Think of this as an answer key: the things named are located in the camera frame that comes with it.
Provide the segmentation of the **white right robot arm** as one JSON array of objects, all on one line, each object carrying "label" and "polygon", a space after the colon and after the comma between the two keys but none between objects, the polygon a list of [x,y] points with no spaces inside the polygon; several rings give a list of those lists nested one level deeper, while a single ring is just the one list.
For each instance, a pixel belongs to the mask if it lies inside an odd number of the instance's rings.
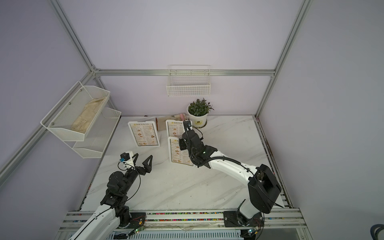
[{"label": "white right robot arm", "polygon": [[236,226],[247,227],[262,214],[269,214],[277,204],[282,191],[275,174],[264,164],[252,166],[234,160],[218,149],[205,145],[195,131],[183,133],[179,139],[180,150],[187,151],[192,163],[200,167],[217,170],[234,178],[248,188],[248,196],[236,211],[231,212]]}]

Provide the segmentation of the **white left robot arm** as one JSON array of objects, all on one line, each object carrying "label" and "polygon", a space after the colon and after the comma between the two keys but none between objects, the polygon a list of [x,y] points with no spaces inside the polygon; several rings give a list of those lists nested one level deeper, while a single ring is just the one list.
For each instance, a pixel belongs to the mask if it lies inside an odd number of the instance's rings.
[{"label": "white left robot arm", "polygon": [[129,189],[140,178],[152,171],[153,156],[150,155],[143,166],[136,166],[139,154],[127,152],[121,154],[119,164],[125,169],[114,172],[109,177],[107,190],[100,206],[93,215],[70,237],[71,240],[105,240],[116,229],[130,229],[127,237],[144,229],[146,213],[131,215],[126,202]]}]

